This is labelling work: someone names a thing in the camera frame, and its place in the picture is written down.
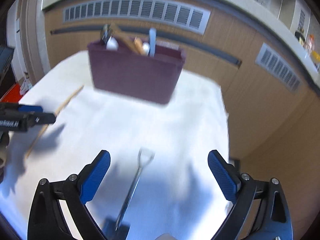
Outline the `gloved left hand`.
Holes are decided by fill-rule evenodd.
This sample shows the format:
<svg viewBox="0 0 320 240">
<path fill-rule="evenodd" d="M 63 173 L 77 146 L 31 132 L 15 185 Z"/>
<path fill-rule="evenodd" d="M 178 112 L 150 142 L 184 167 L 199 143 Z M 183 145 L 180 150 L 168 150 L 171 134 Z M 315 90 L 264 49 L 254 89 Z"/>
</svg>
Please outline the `gloved left hand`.
<svg viewBox="0 0 320 240">
<path fill-rule="evenodd" d="M 0 168 L 1 170 L 5 167 L 6 162 L 7 162 L 7 157 L 8 157 L 8 152 L 7 152 L 7 146 L 9 145 L 10 142 L 10 136 L 8 132 L 3 132 L 1 135 L 1 141 L 0 141 Z"/>
</svg>

